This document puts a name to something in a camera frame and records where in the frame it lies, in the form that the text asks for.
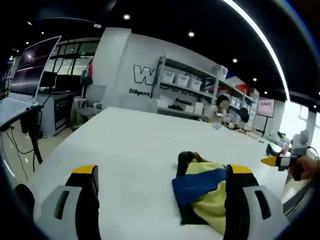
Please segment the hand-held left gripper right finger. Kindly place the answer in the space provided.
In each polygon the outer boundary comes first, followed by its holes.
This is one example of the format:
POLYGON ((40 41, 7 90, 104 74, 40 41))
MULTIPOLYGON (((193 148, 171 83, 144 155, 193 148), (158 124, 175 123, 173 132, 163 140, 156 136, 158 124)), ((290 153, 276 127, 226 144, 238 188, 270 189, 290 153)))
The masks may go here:
POLYGON ((252 171, 226 166, 224 240, 274 240, 288 226, 280 199, 252 171))

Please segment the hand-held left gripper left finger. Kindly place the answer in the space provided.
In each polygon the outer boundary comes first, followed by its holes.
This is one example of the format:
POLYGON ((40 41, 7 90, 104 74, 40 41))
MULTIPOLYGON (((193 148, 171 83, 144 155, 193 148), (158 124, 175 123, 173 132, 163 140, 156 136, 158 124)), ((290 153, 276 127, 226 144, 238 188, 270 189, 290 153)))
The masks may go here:
POLYGON ((100 240, 98 195, 98 166, 78 167, 44 199, 35 223, 50 240, 100 240))

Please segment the person's right hand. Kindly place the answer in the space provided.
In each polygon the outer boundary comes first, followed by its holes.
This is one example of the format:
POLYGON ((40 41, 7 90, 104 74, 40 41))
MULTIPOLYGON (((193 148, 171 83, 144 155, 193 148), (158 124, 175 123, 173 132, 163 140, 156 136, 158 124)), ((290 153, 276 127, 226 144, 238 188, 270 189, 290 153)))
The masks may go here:
POLYGON ((302 167, 301 180, 314 179, 320 174, 320 167, 317 160, 304 155, 298 159, 298 163, 302 167))

